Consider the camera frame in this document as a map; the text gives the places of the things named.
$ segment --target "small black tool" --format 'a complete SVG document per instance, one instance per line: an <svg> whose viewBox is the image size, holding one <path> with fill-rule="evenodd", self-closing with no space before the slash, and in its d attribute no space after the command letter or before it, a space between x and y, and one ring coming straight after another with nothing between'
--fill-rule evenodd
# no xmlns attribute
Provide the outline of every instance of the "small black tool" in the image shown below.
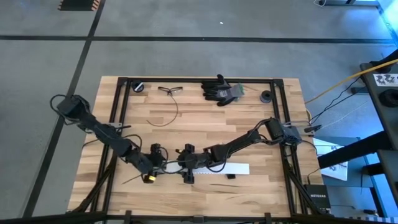
<svg viewBox="0 0 398 224"><path fill-rule="evenodd" d="M140 80L134 80L131 83L131 88L134 92L140 93L144 90L144 83Z"/></svg>
<svg viewBox="0 0 398 224"><path fill-rule="evenodd" d="M226 178L228 178L228 180L232 180L232 179L236 178L236 175L235 174L227 174Z"/></svg>
<svg viewBox="0 0 398 224"><path fill-rule="evenodd" d="M271 93L271 91L268 91L268 90L263 91L263 92L261 93L261 95L260 95L260 100L261 100L261 102L263 102L263 103L270 103L271 100L272 100L272 93Z"/></svg>

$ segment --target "black floor stripe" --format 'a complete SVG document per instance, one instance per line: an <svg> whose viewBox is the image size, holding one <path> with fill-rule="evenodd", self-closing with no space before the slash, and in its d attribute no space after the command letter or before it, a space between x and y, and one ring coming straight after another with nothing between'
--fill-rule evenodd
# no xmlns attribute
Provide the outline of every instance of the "black floor stripe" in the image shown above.
<svg viewBox="0 0 398 224"><path fill-rule="evenodd" d="M267 38L267 37L120 37L94 36L94 30L85 36L61 35L0 35L0 40L92 40L92 41L159 41L159 42L246 42L246 43L307 43L307 44L395 44L394 39L331 39L331 38Z"/></svg>
<svg viewBox="0 0 398 224"><path fill-rule="evenodd" d="M391 39L322 39L322 38L262 38L262 37L113 37L95 36L93 41L165 41L165 42L251 42L309 44L394 44Z"/></svg>
<svg viewBox="0 0 398 224"><path fill-rule="evenodd" d="M0 40L87 40L85 36L65 35L0 35Z"/></svg>
<svg viewBox="0 0 398 224"><path fill-rule="evenodd" d="M395 45L398 47L398 35L396 33L396 31L394 30L394 28L391 26L391 23L389 21L389 19L387 18L386 14L384 13L384 9L381 6L377 7L381 19L383 20L384 24L387 27L388 32L390 33L392 40L394 41Z"/></svg>
<svg viewBox="0 0 398 224"><path fill-rule="evenodd" d="M94 17L94 21L91 25L90 31L88 33L88 37L86 38L85 45L83 47L78 64L76 66L75 73L73 74L72 81L69 85L69 89L67 91L67 96L74 94L74 92L76 90L76 86L79 81L81 71L83 70L83 66L85 64L87 54L90 49L91 38L94 36L95 30L100 21L105 1L106 0L101 0L101 3L99 4L99 7L98 7L97 12ZM43 184L45 181L45 177L47 175L47 172L49 171L51 160L53 158L55 149L57 148L57 144L58 144L58 140L60 138L61 132L62 132L62 128L63 128L63 119L61 117L58 117L58 120L55 124L54 130L53 130L50 142L49 142L49 146L47 147L47 150L45 152L44 159L42 161L42 165L40 166L39 173L37 174L34 186L32 188L29 199L27 201L27 205L26 205L24 213L23 213L24 218L31 217L33 215L37 200L39 199L40 191L42 190L42 187L43 187Z"/></svg>

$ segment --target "black glove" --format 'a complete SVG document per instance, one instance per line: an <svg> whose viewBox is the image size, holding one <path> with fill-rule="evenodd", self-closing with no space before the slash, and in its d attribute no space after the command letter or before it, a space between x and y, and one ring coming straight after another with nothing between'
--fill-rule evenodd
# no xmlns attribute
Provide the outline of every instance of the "black glove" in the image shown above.
<svg viewBox="0 0 398 224"><path fill-rule="evenodd" d="M231 86L220 74L217 75L217 81L203 81L201 88L205 91L205 100L218 101L217 106L230 104L243 95L240 84Z"/></svg>

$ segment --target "white ruler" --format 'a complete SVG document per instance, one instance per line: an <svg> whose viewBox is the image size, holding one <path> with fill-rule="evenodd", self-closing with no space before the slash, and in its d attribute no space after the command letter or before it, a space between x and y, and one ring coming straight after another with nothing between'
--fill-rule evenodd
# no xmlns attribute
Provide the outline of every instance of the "white ruler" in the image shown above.
<svg viewBox="0 0 398 224"><path fill-rule="evenodd" d="M211 167L212 170L220 170L223 167L223 165L218 165L215 167ZM167 172L175 172L180 170L182 167L178 165L177 162L173 162L170 164L167 164L166 171ZM235 163L235 162L227 162L225 164L224 169L221 172L214 173L207 169L206 167L202 168L197 168L193 169L192 171L194 174L239 174L239 175L249 175L250 174L250 169L249 169L249 164L240 164L240 163Z"/></svg>

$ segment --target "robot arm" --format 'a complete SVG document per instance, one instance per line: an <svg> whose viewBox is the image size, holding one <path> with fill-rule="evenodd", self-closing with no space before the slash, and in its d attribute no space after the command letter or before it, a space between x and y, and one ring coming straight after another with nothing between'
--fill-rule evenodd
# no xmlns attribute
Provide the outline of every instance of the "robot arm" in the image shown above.
<svg viewBox="0 0 398 224"><path fill-rule="evenodd" d="M265 125L271 140L266 139L259 134L258 129ZM269 146L282 144L299 144L302 142L300 133L295 126L285 127L275 118L264 119L256 124L256 126L246 134L232 140L226 144L217 144L206 147L203 153L195 154L193 150L184 149L180 152L177 160L179 165L187 169L197 169L201 167L214 167L224 164L228 158L235 152L238 152L252 144L265 143Z"/></svg>
<svg viewBox="0 0 398 224"><path fill-rule="evenodd" d="M81 96L65 97L57 105L56 112L65 119L77 123L80 129L93 131L99 141L108 144L120 158L131 163L141 173L145 174L153 169L151 161L141 153L140 147L130 139L122 138L114 127L101 124L90 113L88 102Z"/></svg>

